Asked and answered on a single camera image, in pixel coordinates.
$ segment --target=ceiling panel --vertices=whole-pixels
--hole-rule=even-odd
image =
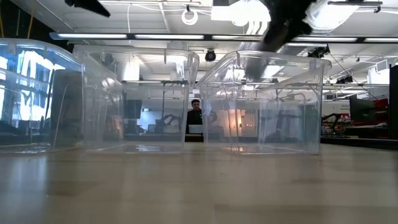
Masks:
[[[363,50],[362,54],[397,55],[398,44],[376,44]]]
[[[113,14],[110,18],[95,15],[92,19],[87,19],[86,15],[81,13],[68,13],[65,17],[79,28],[126,28],[127,14]],[[133,14],[130,16],[130,28],[144,29],[164,29],[165,25],[161,15]]]
[[[329,48],[333,55],[351,55],[369,46],[369,44],[330,44]]]
[[[62,18],[60,18],[61,13],[55,13],[55,15],[57,15],[55,16],[52,14],[52,11],[49,11],[49,9],[51,10],[53,8],[63,8],[65,12],[72,12],[74,8],[69,8],[64,1],[51,1],[51,4],[47,4],[47,1],[41,1],[45,2],[43,5],[35,0],[12,0],[12,2],[29,14],[31,14],[32,8],[34,7],[34,17],[57,32],[71,32],[74,28],[74,25],[68,23],[68,21],[62,21]]]
[[[112,13],[127,13],[127,10],[129,8],[128,5],[104,5],[104,7],[112,14]],[[144,6],[149,9],[154,9],[153,11],[144,9],[143,7],[139,6],[134,6],[132,5],[129,9],[129,12],[131,14],[148,14],[148,13],[153,13],[153,14],[160,14],[159,6]]]
[[[397,34],[398,14],[354,13],[333,35],[387,35]]]
[[[383,2],[382,9],[385,7],[398,7],[397,0],[382,0],[382,2]]]

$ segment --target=cable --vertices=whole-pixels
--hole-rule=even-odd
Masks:
[[[323,77],[323,79],[326,80],[326,83],[332,84],[332,83],[330,83],[330,81],[327,80],[325,77]],[[344,94],[344,93],[343,93],[341,90],[339,90],[337,87],[335,87],[335,86],[333,86],[333,85],[332,85],[332,87],[335,88],[337,91],[339,91],[341,94]]]
[[[29,24],[29,29],[27,31],[27,38],[29,39],[30,37],[30,31],[32,30],[32,24],[33,24],[33,13],[35,12],[35,7],[32,7],[32,12],[30,14],[30,24]]]
[[[183,12],[183,11],[185,11],[185,9],[153,9],[153,8],[149,8],[149,7],[145,7],[145,6],[141,6],[141,5],[137,5],[137,4],[130,4],[130,6],[137,6],[137,7],[143,8],[143,9],[148,9],[151,11],[159,11],[159,12]],[[207,13],[207,12],[211,12],[209,10],[192,9],[191,11],[196,11],[196,12],[202,13],[204,15],[211,16],[211,14]]]
[[[18,9],[18,20],[17,20],[17,32],[15,33],[15,36],[18,38],[19,36],[19,21],[21,20],[21,9]]]
[[[129,33],[130,33],[130,7],[131,7],[131,4],[127,8],[127,27],[129,28]]]
[[[211,16],[211,14],[207,14],[205,12],[211,12],[211,11],[204,11],[204,10],[195,10],[196,12],[199,12],[201,14],[207,15],[207,16]]]
[[[369,91],[367,91],[367,89],[365,89],[361,84],[359,84],[359,82],[357,82],[352,75],[350,75],[347,70],[345,68],[343,68],[343,66],[341,66],[341,64],[334,58],[334,56],[329,52],[329,55],[337,62],[337,64],[344,70],[344,72],[347,73],[347,75],[351,76],[351,78],[353,79],[354,82],[356,82],[356,84],[358,84],[358,86],[360,86],[364,91],[366,91],[369,95],[371,95],[374,99],[378,100],[375,96],[372,95],[372,93],[370,93]]]
[[[4,29],[2,27],[2,15],[0,14],[0,28],[1,28],[1,37],[4,38]]]

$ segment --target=desk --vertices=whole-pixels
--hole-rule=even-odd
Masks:
[[[347,136],[358,136],[364,139],[387,139],[388,128],[376,127],[357,127],[357,128],[346,128],[345,134]]]
[[[322,144],[397,150],[398,141],[387,139],[321,138]]]
[[[186,134],[185,142],[204,142],[202,134]]]

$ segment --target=table surface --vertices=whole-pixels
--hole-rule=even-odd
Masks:
[[[8,223],[398,223],[398,153],[0,155]]]

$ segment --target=ceiling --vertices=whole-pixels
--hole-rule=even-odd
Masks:
[[[30,13],[57,32],[128,32],[127,5],[106,5],[110,18],[75,7],[68,7],[64,0],[12,0],[19,7]],[[201,7],[194,7],[205,13],[211,13],[212,1],[201,1]],[[244,34],[247,27],[237,27],[230,21],[212,21],[209,15],[198,14],[198,22],[188,26],[181,20],[185,6],[145,5],[131,6],[129,9],[130,32],[132,33],[174,33],[174,34]],[[357,10],[343,25],[333,30],[331,35],[390,35],[398,36],[398,1],[383,0],[382,11],[373,13],[375,7]],[[215,62],[205,62],[207,49],[215,49],[217,60],[224,54],[239,49],[239,43],[231,42],[186,42],[170,43],[166,41],[97,41],[96,44],[132,45],[135,47],[170,47],[170,44],[183,45],[186,49],[200,56],[200,70],[210,69]],[[325,59],[333,64],[328,76],[345,70],[353,72],[359,82],[365,82],[367,68],[386,58],[398,57],[398,45],[392,44],[331,44],[331,55]]]

